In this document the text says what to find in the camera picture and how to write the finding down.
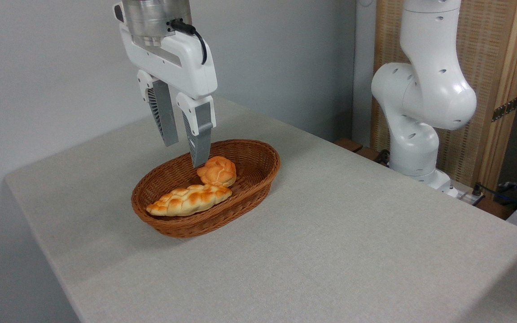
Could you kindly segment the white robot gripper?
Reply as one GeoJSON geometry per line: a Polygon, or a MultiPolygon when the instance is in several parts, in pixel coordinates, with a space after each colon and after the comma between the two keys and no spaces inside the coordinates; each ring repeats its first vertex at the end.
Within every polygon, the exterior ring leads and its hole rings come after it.
{"type": "Polygon", "coordinates": [[[166,147],[178,143],[168,86],[178,89],[194,168],[209,159],[211,130],[217,126],[212,96],[217,77],[209,46],[180,31],[192,26],[188,2],[119,2],[114,6],[123,44],[137,73],[142,98],[150,107],[166,147]]]}

